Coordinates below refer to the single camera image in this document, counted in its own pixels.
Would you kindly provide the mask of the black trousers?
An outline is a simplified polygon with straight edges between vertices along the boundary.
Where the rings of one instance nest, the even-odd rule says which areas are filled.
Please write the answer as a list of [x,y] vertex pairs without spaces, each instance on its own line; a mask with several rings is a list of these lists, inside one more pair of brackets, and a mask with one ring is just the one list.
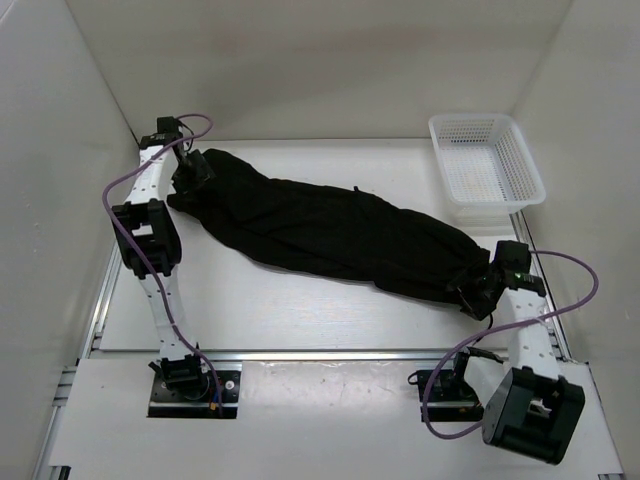
[[252,260],[429,302],[457,305],[449,283],[489,264],[461,230],[359,190],[269,178],[222,150],[203,153],[214,179],[168,205]]

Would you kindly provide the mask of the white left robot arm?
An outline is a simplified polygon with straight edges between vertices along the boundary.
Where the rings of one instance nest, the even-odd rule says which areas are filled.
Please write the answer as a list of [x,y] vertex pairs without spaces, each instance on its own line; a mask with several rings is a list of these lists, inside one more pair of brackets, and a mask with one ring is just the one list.
[[151,308],[160,349],[150,367],[167,389],[198,401],[216,398],[218,378],[185,319],[177,274],[182,246],[166,204],[172,172],[185,159],[183,144],[192,138],[180,131],[144,137],[139,166],[107,184],[102,202],[122,261]]

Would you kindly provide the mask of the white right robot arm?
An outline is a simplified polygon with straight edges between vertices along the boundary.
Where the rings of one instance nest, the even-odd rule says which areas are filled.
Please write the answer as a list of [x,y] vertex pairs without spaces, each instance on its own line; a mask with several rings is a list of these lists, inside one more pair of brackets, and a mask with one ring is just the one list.
[[454,357],[449,387],[460,399],[474,397],[483,408],[485,444],[557,465],[564,458],[585,405],[579,385],[561,372],[548,330],[541,322],[546,290],[529,273],[508,271],[498,311],[517,329],[508,345],[508,360],[475,347]]

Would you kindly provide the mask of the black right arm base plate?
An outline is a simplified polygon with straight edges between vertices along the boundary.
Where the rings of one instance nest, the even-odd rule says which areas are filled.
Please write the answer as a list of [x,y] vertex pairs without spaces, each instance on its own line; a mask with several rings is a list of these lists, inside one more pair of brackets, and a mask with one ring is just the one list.
[[484,409],[475,391],[455,378],[452,370],[443,370],[436,379],[427,401],[432,422],[477,422]]

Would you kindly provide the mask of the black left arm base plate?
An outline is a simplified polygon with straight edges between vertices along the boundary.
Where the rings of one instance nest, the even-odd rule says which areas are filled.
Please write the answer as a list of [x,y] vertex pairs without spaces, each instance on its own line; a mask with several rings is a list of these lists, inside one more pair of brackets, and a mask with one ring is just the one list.
[[154,375],[147,407],[148,418],[233,420],[237,418],[242,380],[241,363],[215,363],[222,397],[210,373],[202,386],[170,387],[159,373]]

